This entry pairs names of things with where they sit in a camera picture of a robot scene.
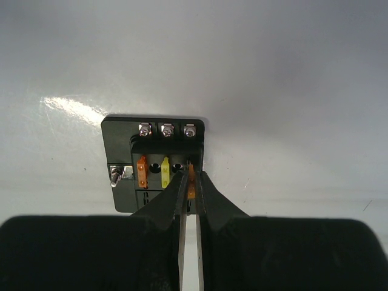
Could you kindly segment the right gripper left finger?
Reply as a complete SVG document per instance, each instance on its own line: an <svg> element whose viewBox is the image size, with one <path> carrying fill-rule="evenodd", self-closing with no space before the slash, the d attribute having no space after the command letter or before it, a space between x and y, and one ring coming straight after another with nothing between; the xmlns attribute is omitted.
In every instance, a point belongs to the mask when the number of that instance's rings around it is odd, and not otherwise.
<svg viewBox="0 0 388 291"><path fill-rule="evenodd" d="M188 172L129 216L16 216L1 226L2 290L180 290Z"/></svg>

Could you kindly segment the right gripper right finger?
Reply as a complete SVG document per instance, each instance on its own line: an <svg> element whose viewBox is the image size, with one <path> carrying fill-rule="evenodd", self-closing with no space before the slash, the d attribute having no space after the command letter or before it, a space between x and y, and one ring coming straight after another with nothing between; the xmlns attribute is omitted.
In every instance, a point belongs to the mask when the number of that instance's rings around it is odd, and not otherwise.
<svg viewBox="0 0 388 291"><path fill-rule="evenodd" d="M387 257L354 219L249 216L196 176L201 290L386 290Z"/></svg>

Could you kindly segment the brown blade fuse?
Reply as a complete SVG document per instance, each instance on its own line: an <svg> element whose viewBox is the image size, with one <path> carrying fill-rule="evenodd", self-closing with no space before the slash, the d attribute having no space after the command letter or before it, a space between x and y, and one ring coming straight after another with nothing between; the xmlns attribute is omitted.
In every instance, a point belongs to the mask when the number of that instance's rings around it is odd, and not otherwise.
<svg viewBox="0 0 388 291"><path fill-rule="evenodd" d="M189 170L189 184L187 188L187 198L188 199L195 199L196 196L196 174L194 171L193 164L188 164L188 170Z"/></svg>

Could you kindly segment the orange blade fuse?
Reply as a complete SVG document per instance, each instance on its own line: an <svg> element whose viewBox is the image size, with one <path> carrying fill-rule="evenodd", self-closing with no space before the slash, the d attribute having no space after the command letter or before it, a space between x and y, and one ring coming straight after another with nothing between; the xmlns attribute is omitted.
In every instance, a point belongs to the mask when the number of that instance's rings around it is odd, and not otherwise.
<svg viewBox="0 0 388 291"><path fill-rule="evenodd" d="M137 176L138 176L138 185L140 188L146 189L148 187L147 182L147 159L145 155L142 155L139 160L136 162Z"/></svg>

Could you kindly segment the yellow blade fuse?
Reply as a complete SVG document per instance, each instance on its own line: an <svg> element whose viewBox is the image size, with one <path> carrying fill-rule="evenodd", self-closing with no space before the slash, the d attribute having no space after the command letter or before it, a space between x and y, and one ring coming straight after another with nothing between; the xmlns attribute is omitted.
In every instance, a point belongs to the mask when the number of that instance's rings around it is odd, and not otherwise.
<svg viewBox="0 0 388 291"><path fill-rule="evenodd" d="M165 189L170 183L169 157L165 156L161 163L161 187Z"/></svg>

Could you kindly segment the black fuse box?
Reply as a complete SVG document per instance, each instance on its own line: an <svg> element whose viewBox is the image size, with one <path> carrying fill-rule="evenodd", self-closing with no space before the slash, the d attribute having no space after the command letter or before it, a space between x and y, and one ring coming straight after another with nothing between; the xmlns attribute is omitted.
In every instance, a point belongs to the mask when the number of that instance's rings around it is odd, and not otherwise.
<svg viewBox="0 0 388 291"><path fill-rule="evenodd" d="M163 190L161 163L169 157L170 181L178 173L203 168L205 123L194 118L109 115L101 122L115 209L134 213ZM138 185L136 162L147 159L146 189Z"/></svg>

